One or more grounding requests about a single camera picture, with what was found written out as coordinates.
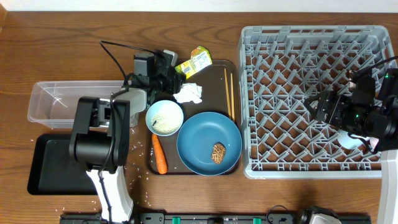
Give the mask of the light blue rice bowl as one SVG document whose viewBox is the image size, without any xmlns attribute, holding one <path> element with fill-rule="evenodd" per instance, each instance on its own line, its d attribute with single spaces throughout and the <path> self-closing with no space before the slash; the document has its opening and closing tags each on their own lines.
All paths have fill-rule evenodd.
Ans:
<svg viewBox="0 0 398 224">
<path fill-rule="evenodd" d="M 146 113 L 148 129 L 158 136 L 171 136 L 183 124 L 183 110 L 170 100 L 160 100 L 149 107 Z"/>
</svg>

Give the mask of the yellow green snack wrapper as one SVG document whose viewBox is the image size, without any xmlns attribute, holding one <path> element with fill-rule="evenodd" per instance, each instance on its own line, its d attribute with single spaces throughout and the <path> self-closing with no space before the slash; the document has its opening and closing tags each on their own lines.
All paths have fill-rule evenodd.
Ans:
<svg viewBox="0 0 398 224">
<path fill-rule="evenodd" d="M 210 52 L 203 46 L 192 50 L 191 58 L 175 67 L 177 73 L 184 74 L 186 79 L 213 64 Z"/>
</svg>

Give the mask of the grey dishwasher rack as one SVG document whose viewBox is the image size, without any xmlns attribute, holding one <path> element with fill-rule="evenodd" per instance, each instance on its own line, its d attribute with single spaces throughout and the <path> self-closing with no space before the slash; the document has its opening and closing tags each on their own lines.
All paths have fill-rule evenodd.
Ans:
<svg viewBox="0 0 398 224">
<path fill-rule="evenodd" d="M 383 26 L 248 26 L 238 42 L 243 172 L 249 179 L 378 179 L 379 155 L 346 149 L 304 100 L 350 95 L 349 71 L 373 66 L 380 88 L 396 67 Z M 385 60 L 386 66 L 379 62 Z"/>
</svg>

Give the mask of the blue plate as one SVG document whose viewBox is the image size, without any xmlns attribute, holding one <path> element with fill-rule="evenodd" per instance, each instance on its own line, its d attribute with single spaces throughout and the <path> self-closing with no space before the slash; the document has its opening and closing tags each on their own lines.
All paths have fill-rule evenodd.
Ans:
<svg viewBox="0 0 398 224">
<path fill-rule="evenodd" d="M 226 152 L 220 164 L 212 159 L 215 144 Z M 198 113 L 189 118 L 177 136 L 177 152 L 186 167 L 200 175 L 221 175 L 231 170 L 242 152 L 238 127 L 227 116 L 215 112 Z"/>
</svg>

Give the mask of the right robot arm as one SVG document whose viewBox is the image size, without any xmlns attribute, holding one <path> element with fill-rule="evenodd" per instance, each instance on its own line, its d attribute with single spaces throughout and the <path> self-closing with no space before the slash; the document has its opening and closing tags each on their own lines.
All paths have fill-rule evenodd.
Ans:
<svg viewBox="0 0 398 224">
<path fill-rule="evenodd" d="M 311 116 L 349 137 L 376 138 L 372 153 L 381 153 L 382 190 L 378 223 L 397 223 L 397 69 L 388 68 L 379 93 L 372 67 L 353 72 L 351 96 L 323 91 L 304 101 Z"/>
</svg>

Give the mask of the white paper cup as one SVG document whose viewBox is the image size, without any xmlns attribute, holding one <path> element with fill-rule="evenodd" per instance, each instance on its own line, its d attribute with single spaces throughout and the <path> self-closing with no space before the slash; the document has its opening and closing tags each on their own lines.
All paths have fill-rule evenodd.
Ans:
<svg viewBox="0 0 398 224">
<path fill-rule="evenodd" d="M 365 138 L 357 135 L 353 135 L 353 137 L 351 138 L 348 135 L 348 132 L 341 129 L 337 132 L 337 134 L 338 134 L 337 137 L 338 143 L 345 149 L 351 149 L 351 150 L 357 149 L 359 146 L 363 145 L 362 139 L 364 141 L 368 141 L 370 139 L 370 137 Z"/>
</svg>

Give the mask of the brown serving tray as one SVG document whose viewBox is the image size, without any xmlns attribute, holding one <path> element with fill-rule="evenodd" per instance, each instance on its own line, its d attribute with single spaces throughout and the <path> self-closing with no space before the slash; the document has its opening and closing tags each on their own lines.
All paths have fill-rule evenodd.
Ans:
<svg viewBox="0 0 398 224">
<path fill-rule="evenodd" d="M 183 124 L 192 116 L 203 112 L 215 112 L 228 117 L 224 68 L 226 68 L 227 76 L 230 77 L 231 73 L 233 77 L 237 76 L 236 66 L 232 62 L 229 60 L 214 60 L 212 65 L 204 68 L 187 80 L 189 83 L 196 83 L 203 88 L 201 103 L 195 104 L 193 102 L 188 102 L 179 104 L 176 99 L 168 93 L 159 93 L 154 103 L 160 100 L 170 100 L 179 104 L 183 110 Z M 159 141 L 167 162 L 167 175 L 199 175 L 186 167 L 178 155 L 177 136 L 179 131 L 180 129 L 171 136 L 159 136 Z M 221 175 L 232 174 L 238 168 L 238 165 L 239 161 L 231 170 Z"/>
</svg>

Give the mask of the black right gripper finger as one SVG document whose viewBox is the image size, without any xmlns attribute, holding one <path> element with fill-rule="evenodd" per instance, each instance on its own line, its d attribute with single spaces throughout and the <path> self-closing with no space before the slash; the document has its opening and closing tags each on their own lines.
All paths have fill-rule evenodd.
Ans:
<svg viewBox="0 0 398 224">
<path fill-rule="evenodd" d="M 314 101 L 325 101 L 328 98 L 329 93 L 330 92 L 328 90 L 325 90 L 325 91 L 322 91 L 320 93 L 317 93 L 316 95 L 309 96 L 306 99 L 306 103 L 311 104 Z"/>
<path fill-rule="evenodd" d="M 310 113 L 311 117 L 315 120 L 317 120 L 317 111 L 315 108 L 311 106 L 311 103 L 309 102 L 304 102 L 304 107 L 307 109 L 307 111 Z"/>
</svg>

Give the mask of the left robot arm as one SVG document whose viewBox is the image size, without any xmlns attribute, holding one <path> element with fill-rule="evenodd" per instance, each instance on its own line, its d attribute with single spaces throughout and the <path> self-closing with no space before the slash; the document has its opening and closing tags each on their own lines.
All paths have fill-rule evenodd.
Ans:
<svg viewBox="0 0 398 224">
<path fill-rule="evenodd" d="M 169 50 L 140 50 L 134 71 L 124 75 L 121 89 L 109 99 L 82 96 L 78 100 L 69 144 L 70 158 L 94 183 L 102 206 L 100 221 L 127 223 L 134 202 L 124 175 L 135 103 L 148 107 L 158 93 L 178 93 L 185 75 L 175 70 L 178 55 Z"/>
</svg>

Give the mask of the orange carrot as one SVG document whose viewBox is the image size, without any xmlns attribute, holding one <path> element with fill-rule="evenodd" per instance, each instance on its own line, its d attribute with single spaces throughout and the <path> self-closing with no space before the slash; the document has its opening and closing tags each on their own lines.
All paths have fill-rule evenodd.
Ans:
<svg viewBox="0 0 398 224">
<path fill-rule="evenodd" d="M 168 167 L 165 159 L 165 154 L 159 141 L 159 137 L 154 133 L 152 134 L 152 145 L 154 148 L 157 170 L 159 174 L 166 174 L 168 171 Z"/>
</svg>

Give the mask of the white tissue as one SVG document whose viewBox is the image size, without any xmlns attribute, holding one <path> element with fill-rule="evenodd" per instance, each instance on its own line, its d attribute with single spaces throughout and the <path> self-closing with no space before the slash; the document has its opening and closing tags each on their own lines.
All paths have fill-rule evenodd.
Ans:
<svg viewBox="0 0 398 224">
<path fill-rule="evenodd" d="M 201 103 L 203 88 L 196 83 L 184 83 L 180 91 L 173 94 L 178 103 L 194 102 L 195 104 Z"/>
</svg>

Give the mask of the clear plastic bin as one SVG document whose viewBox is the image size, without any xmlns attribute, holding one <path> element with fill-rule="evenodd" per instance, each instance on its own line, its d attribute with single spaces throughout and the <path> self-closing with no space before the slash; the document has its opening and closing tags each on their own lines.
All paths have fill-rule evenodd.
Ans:
<svg viewBox="0 0 398 224">
<path fill-rule="evenodd" d="M 30 96 L 27 119 L 49 128 L 71 129 L 82 96 L 109 101 L 122 84 L 122 80 L 37 82 Z"/>
</svg>

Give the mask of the brown food scrap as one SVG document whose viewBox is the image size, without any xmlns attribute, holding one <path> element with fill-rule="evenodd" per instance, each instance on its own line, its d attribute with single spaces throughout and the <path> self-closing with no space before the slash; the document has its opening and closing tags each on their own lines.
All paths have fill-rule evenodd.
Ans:
<svg viewBox="0 0 398 224">
<path fill-rule="evenodd" d="M 226 154 L 226 148 L 224 147 L 224 145 L 222 145 L 222 143 L 216 143 L 213 146 L 213 150 L 211 153 L 211 160 L 215 164 L 221 164 L 221 162 L 224 159 L 225 154 Z"/>
</svg>

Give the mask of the black front rail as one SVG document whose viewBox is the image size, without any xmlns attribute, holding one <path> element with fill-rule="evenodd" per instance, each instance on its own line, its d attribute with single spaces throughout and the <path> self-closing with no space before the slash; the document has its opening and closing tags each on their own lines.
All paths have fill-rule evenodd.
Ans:
<svg viewBox="0 0 398 224">
<path fill-rule="evenodd" d="M 333 210 L 310 206 L 294 214 L 290 211 L 269 210 L 265 215 L 166 215 L 164 213 L 136 213 L 131 224 L 296 224 L 340 223 L 371 224 L 369 215 L 338 215 Z"/>
</svg>

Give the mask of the black bin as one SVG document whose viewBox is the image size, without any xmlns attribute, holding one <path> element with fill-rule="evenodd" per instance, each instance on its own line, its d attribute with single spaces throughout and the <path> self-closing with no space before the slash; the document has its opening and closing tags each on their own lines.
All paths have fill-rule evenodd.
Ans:
<svg viewBox="0 0 398 224">
<path fill-rule="evenodd" d="M 27 191 L 31 195 L 96 195 L 84 168 L 69 158 L 69 134 L 43 134 L 35 143 Z"/>
</svg>

